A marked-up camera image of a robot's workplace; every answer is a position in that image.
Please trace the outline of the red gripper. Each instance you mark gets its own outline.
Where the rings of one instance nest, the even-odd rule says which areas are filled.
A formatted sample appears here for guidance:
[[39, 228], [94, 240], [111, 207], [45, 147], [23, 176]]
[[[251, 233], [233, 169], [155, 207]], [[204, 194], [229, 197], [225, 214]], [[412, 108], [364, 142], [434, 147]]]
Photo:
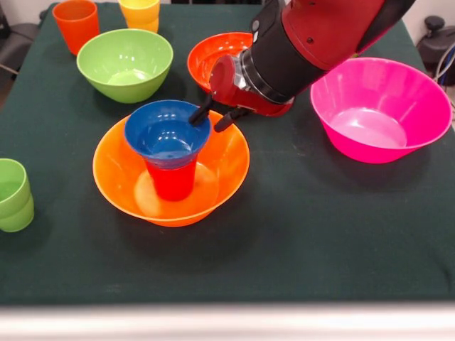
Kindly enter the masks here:
[[233, 107], [214, 126], [214, 130], [220, 133], [235, 123], [240, 117], [251, 112], [266, 117], [279, 117], [288, 112], [294, 98], [286, 103], [276, 103], [263, 97], [247, 78], [240, 55], [224, 55], [213, 66], [210, 74], [210, 90], [202, 105], [192, 113], [188, 123], [198, 126], [208, 117], [213, 105], [213, 100], [221, 104]]

